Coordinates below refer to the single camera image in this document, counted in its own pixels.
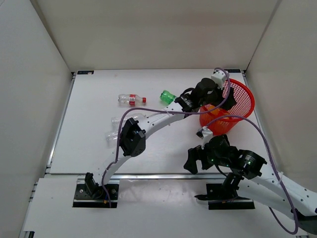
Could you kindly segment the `orange bottle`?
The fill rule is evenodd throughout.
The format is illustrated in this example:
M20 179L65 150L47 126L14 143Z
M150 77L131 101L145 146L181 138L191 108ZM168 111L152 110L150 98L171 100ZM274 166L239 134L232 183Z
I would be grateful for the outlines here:
M221 120L225 120L225 121L231 121L232 120L232 117L229 115L228 111L220 109L220 108L212 110L211 112L209 112L209 115L213 119L221 118Z
M205 106L202 106L200 109L200 112L204 112L206 115L216 115L217 114L217 109L214 109L215 106L208 104Z

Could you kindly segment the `green plastic bottle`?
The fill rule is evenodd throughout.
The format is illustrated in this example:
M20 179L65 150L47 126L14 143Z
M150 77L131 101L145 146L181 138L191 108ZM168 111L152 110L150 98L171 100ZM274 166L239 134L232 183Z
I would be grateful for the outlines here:
M159 97L164 103L166 104L171 104L175 99L176 96L171 94L169 91L167 90L163 90L163 92L161 93L160 97Z

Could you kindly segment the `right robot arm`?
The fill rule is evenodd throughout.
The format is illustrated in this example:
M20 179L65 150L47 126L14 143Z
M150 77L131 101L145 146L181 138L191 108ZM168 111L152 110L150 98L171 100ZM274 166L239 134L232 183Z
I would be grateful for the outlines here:
M302 230L317 233L316 192L304 188L281 172L275 172L260 155L230 145L225 134L214 136L211 130L203 127L197 136L202 143L188 150L184 169L197 174L197 161L200 161L202 170L213 166L231 170L220 188L215 189L212 195L198 195L199 200L246 197L298 221Z

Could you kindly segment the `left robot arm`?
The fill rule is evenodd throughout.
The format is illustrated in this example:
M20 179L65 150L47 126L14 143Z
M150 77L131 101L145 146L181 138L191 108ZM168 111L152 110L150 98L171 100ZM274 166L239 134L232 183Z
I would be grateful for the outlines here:
M85 192L92 198L109 197L105 185L111 176L130 158L137 157L146 149L146 140L156 131L199 114L200 107L213 104L216 108L231 109L236 105L234 89L220 87L212 79L203 78L191 93L177 97L164 110L156 110L144 121L129 118L120 123L117 148L95 173L86 173Z

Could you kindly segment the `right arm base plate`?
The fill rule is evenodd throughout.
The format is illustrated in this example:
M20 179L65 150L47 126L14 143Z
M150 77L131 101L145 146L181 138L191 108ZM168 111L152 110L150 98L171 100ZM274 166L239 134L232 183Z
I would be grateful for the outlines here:
M207 183L206 194L195 195L201 202L208 203L209 210L253 210L253 200L240 197L236 192L228 192L220 183Z

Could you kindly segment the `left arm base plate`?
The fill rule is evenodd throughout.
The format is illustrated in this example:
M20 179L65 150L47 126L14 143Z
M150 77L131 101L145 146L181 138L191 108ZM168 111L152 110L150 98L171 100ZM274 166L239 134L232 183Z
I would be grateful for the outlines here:
M74 208L117 208L119 195L119 183L110 183L105 185L111 200L109 204L108 195L100 187L97 193L91 195L83 181L78 181L73 197L72 207Z

